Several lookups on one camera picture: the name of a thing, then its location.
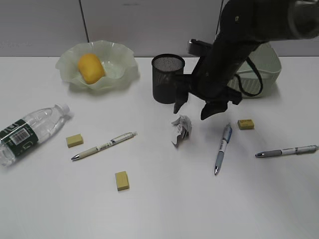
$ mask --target pen grip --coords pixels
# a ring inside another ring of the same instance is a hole
[[[223,162],[223,159],[224,159],[224,152],[222,151],[219,151],[218,152],[218,155],[217,155],[217,158],[216,158],[216,163],[215,163],[215,166],[217,167],[221,167],[221,164]]]
[[[281,156],[283,153],[281,150],[273,150],[266,152],[266,157],[276,157]]]
[[[90,148],[82,153],[79,153],[79,156],[80,156],[80,158],[85,158],[85,157],[92,155],[94,153],[97,153],[97,152],[98,152],[98,149],[96,147],[93,147],[93,148]]]

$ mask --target gray wall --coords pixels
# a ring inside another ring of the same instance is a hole
[[[1,0],[0,56],[60,56],[86,41],[78,0]]]
[[[136,56],[187,55],[191,38],[213,42],[220,0],[81,0],[90,41]],[[60,56],[87,42],[79,0],[1,0],[0,56]],[[281,56],[319,56],[319,38],[273,42]]]

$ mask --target pen holder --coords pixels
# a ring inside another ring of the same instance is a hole
[[[175,75],[183,74],[185,61],[173,54],[162,54],[152,60],[153,97],[162,104],[175,103]]]

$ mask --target black cable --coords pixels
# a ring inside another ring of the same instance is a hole
[[[216,28],[216,35],[218,33],[218,30],[219,30],[219,23],[220,23],[220,19],[221,19],[221,13],[222,13],[222,10],[223,10],[223,6],[224,6],[224,0],[221,1],[219,17],[218,17],[218,23],[217,23],[217,28]]]
[[[83,8],[82,8],[81,0],[79,0],[79,4],[80,4],[80,9],[81,9],[81,15],[82,15],[82,20],[83,20],[83,25],[84,25],[86,40],[87,40],[88,42],[90,42],[90,41],[89,41],[88,30],[87,30],[87,28],[86,28],[86,23],[85,23],[85,18],[84,18],[84,13],[83,13]]]
[[[239,86],[239,89],[241,91],[241,93],[243,93],[244,95],[246,96],[250,96],[250,97],[254,97],[254,96],[257,96],[259,95],[260,93],[262,93],[263,89],[264,89],[264,83],[263,83],[263,79],[257,69],[257,67],[255,66],[255,64],[252,62],[252,60],[248,57],[246,59],[248,65],[251,67],[251,69],[254,71],[254,73],[256,74],[256,76],[258,77],[258,80],[259,80],[259,83],[260,83],[260,90],[257,94],[251,94],[251,93],[248,93],[246,92],[244,89],[243,89],[243,85],[241,83],[241,78],[238,74],[235,75],[235,77],[237,77],[238,79],[238,86]]]

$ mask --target yellow fruit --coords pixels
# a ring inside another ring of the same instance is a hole
[[[105,75],[99,58],[92,53],[83,55],[78,61],[78,68],[87,84],[96,83]]]

